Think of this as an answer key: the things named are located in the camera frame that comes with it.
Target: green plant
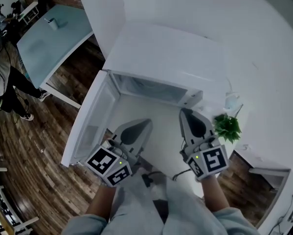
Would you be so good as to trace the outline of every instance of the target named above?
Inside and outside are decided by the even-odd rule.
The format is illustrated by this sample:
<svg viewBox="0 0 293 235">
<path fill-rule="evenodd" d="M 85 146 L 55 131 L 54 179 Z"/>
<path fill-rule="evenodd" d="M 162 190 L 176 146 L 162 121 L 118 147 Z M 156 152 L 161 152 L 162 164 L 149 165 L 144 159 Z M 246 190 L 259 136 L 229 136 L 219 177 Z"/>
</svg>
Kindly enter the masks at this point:
<svg viewBox="0 0 293 235">
<path fill-rule="evenodd" d="M 235 117 L 229 117 L 227 114 L 221 114 L 214 118 L 215 132 L 219 137 L 224 137 L 225 141 L 229 140 L 231 143 L 239 140 L 241 133 L 238 120 Z"/>
</svg>

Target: gray sleeve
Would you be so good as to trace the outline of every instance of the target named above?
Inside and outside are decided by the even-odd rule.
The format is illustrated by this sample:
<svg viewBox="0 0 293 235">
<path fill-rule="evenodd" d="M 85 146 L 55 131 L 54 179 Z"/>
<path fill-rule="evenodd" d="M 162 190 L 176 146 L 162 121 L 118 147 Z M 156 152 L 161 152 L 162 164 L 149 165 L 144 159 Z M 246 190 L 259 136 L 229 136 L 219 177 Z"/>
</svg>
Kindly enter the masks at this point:
<svg viewBox="0 0 293 235">
<path fill-rule="evenodd" d="M 93 214 L 85 214 L 69 220 L 62 235 L 99 235 L 106 225 L 105 219 Z"/>
<path fill-rule="evenodd" d="M 213 213 L 224 226 L 228 235 L 259 235 L 257 229 L 249 223 L 236 208 L 225 208 Z"/>
</svg>

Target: microwave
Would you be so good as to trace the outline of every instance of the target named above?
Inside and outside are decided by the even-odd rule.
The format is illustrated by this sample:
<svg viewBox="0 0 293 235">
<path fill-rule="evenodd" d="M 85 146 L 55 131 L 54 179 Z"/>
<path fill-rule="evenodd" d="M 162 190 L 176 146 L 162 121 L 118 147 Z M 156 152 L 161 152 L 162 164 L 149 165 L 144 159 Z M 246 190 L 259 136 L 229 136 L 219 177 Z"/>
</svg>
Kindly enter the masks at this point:
<svg viewBox="0 0 293 235">
<path fill-rule="evenodd" d="M 173 176 L 188 169 L 179 154 L 180 109 L 223 108 L 225 93 L 218 43 L 168 27 L 126 23 L 84 99 L 61 163 L 82 164 L 107 129 L 149 118 L 153 131 L 141 156 Z"/>
</svg>

